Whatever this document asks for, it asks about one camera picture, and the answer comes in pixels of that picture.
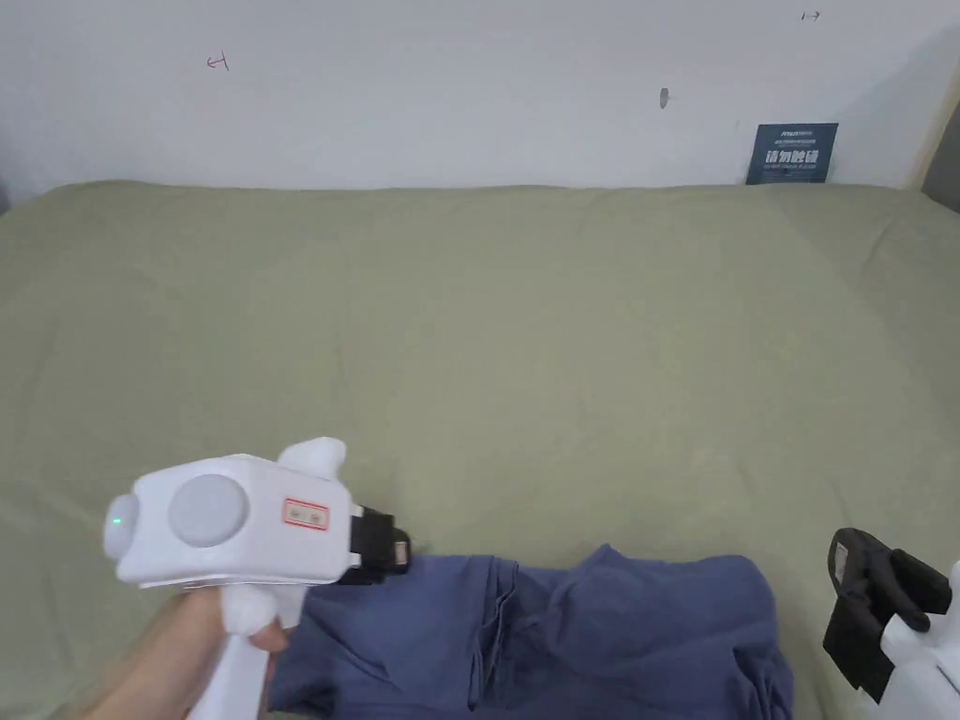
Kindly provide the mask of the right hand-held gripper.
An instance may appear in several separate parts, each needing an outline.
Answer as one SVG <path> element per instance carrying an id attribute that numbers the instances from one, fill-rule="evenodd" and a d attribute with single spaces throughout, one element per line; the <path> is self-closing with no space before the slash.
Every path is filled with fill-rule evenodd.
<path id="1" fill-rule="evenodd" d="M 959 568 L 945 576 L 846 527 L 827 569 L 836 600 L 823 647 L 861 694 L 862 718 L 958 718 Z"/>

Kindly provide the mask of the person's left hand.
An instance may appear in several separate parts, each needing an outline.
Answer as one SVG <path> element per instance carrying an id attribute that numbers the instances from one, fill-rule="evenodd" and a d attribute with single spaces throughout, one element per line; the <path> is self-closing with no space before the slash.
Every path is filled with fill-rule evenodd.
<path id="1" fill-rule="evenodd" d="M 185 712 L 199 701 L 228 638 L 221 592 L 208 588 L 175 599 L 172 613 L 150 641 L 149 662 L 175 707 Z"/>

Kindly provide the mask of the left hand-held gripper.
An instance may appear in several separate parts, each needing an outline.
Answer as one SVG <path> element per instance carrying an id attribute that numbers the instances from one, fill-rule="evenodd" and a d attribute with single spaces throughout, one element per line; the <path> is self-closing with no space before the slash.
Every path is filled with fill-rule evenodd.
<path id="1" fill-rule="evenodd" d="M 110 504 L 104 552 L 120 581 L 221 591 L 228 636 L 191 718 L 258 716 L 268 654 L 249 639 L 299 624 L 309 589 L 408 574 L 411 537 L 353 500 L 338 479 L 346 452 L 321 437 L 278 459 L 200 459 L 144 475 Z"/>

